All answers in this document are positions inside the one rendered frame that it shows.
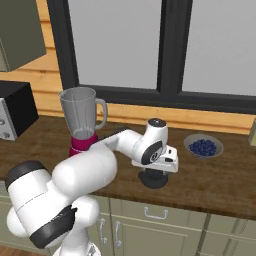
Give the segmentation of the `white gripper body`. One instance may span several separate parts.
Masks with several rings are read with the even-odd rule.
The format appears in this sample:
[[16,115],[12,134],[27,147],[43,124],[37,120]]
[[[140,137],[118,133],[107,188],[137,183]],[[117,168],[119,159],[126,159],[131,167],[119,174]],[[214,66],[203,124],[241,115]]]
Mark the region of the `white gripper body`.
[[179,160],[175,160],[174,162],[154,162],[148,165],[142,165],[132,160],[131,164],[136,167],[144,168],[144,169],[153,169],[158,171],[177,173],[179,167]]

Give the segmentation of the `grey blender with magenta base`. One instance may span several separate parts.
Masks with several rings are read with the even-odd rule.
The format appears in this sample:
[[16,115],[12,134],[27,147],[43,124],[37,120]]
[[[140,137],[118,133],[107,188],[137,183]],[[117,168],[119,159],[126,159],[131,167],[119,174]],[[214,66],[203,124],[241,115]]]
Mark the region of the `grey blender with magenta base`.
[[[69,156],[82,153],[98,141],[97,130],[104,127],[108,117],[107,103],[96,97],[88,87],[69,88],[59,93],[62,110],[71,134]],[[96,124],[97,105],[103,108],[103,120]]]

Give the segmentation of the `blueberries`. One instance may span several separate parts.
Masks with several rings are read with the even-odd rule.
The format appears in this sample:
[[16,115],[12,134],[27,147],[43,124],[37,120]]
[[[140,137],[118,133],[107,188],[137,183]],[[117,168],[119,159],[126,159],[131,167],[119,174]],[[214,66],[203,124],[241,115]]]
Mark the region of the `blueberries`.
[[216,146],[211,140],[197,140],[190,144],[189,148],[199,156],[213,156],[216,153]]

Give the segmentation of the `olive drawer front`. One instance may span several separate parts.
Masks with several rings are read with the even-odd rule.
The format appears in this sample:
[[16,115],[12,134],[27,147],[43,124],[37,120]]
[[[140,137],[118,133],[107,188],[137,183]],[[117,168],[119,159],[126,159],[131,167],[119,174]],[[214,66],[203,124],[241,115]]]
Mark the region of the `olive drawer front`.
[[[144,221],[159,222],[174,226],[201,230],[207,214],[191,210],[177,209],[167,206],[159,206],[140,202],[127,201],[122,199],[110,199],[111,213],[113,215],[130,217]],[[144,207],[152,208],[155,211],[167,209],[169,211],[166,220],[154,220],[144,216]]]
[[256,240],[256,221],[212,214],[208,230]]

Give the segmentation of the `grey bowl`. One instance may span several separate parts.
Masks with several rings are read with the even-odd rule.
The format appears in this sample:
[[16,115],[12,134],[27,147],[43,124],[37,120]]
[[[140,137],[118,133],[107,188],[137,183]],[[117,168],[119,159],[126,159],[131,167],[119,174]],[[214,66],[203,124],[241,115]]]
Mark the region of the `grey bowl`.
[[[199,156],[190,150],[189,145],[192,144],[193,142],[195,142],[197,140],[201,140],[201,139],[211,140],[215,144],[216,153],[213,156]],[[221,155],[224,151],[224,146],[218,139],[216,139],[212,136],[209,136],[209,135],[205,135],[205,134],[193,134],[193,135],[187,136],[184,139],[184,146],[190,153],[192,153],[193,155],[197,156],[200,159],[209,159],[209,158],[217,157],[217,156]]]

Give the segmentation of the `olive cupboard door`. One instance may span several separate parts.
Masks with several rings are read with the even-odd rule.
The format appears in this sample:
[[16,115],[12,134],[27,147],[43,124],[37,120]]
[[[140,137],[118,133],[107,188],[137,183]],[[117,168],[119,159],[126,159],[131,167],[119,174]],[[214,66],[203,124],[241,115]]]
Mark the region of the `olive cupboard door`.
[[256,256],[256,240],[207,231],[199,253],[203,256]]
[[[115,245],[115,222],[121,222],[122,246]],[[112,215],[115,256],[196,256],[201,230]]]
[[[102,246],[100,240],[100,219],[104,218],[106,223],[103,227],[103,234],[108,239],[105,246]],[[94,225],[88,228],[90,240],[98,247],[102,256],[114,256],[112,243],[111,218],[109,214],[101,214]]]

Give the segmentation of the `black framed window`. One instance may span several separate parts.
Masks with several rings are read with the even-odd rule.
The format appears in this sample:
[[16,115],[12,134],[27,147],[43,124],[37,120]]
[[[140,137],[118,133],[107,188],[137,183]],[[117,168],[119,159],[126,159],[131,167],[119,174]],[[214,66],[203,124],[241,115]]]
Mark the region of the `black framed window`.
[[[82,87],[78,76],[68,0],[47,0],[63,89]],[[157,87],[94,85],[109,103],[256,114],[256,96],[186,92],[182,89],[193,0],[162,0]]]

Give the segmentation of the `black and silver microwave oven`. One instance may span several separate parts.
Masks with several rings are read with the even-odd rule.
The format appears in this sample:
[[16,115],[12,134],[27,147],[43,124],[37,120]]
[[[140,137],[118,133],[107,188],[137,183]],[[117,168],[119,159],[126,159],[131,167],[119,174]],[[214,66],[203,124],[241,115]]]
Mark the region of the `black and silver microwave oven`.
[[15,141],[38,118],[30,83],[0,80],[0,139]]

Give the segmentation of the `olive wall cupboard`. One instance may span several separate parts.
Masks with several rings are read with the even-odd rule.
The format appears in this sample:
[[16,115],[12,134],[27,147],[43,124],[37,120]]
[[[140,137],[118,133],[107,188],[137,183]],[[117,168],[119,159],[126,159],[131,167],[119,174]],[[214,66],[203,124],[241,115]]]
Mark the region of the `olive wall cupboard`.
[[36,0],[0,0],[0,72],[46,54]]

